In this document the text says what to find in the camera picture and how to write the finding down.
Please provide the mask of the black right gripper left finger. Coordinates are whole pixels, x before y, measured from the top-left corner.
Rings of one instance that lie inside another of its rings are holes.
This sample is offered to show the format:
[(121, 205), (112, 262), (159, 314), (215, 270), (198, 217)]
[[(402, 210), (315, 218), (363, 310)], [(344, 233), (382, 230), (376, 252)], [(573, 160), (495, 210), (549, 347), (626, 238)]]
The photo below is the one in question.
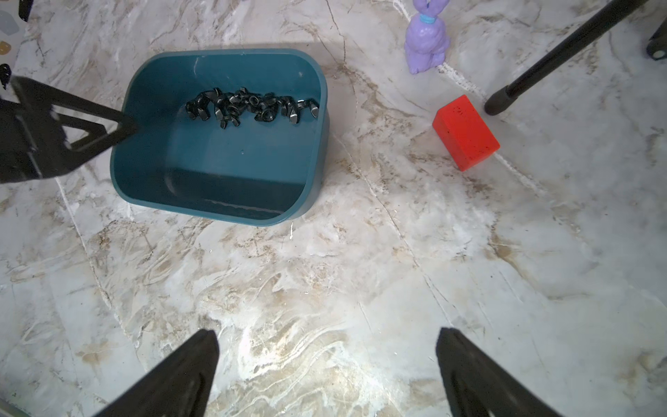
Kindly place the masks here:
[(219, 361), (212, 330), (201, 329), (100, 416), (203, 416)]

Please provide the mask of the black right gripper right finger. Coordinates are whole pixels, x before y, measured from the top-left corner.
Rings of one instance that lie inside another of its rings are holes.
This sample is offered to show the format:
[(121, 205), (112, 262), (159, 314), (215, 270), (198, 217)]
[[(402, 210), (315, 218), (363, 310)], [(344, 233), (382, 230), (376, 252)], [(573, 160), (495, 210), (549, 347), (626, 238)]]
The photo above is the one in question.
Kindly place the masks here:
[(456, 328), (442, 328), (435, 353), (453, 416), (556, 416)]

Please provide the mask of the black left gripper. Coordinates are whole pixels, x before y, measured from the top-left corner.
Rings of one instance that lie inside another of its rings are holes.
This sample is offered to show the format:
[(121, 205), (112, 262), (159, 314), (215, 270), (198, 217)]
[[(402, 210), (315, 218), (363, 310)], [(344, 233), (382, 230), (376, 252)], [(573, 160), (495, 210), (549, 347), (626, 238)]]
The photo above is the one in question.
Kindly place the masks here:
[[(19, 103), (1, 100), (1, 183), (60, 177), (137, 132), (132, 117), (23, 76), (10, 82)], [(113, 131), (55, 107), (116, 123)]]

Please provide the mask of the teal plastic storage box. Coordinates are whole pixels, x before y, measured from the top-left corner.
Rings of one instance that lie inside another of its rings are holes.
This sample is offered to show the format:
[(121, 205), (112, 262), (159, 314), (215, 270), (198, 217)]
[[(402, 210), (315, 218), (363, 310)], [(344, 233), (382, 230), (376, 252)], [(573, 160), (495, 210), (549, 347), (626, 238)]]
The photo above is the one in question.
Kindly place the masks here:
[[(219, 88), (312, 99), (298, 123), (251, 114), (222, 128), (191, 119), (186, 103)], [(295, 49), (166, 52), (146, 61), (128, 87), (123, 112), (135, 135), (109, 163), (127, 202), (184, 215), (270, 226), (305, 214), (323, 184), (328, 150), (328, 85), (321, 66)]]

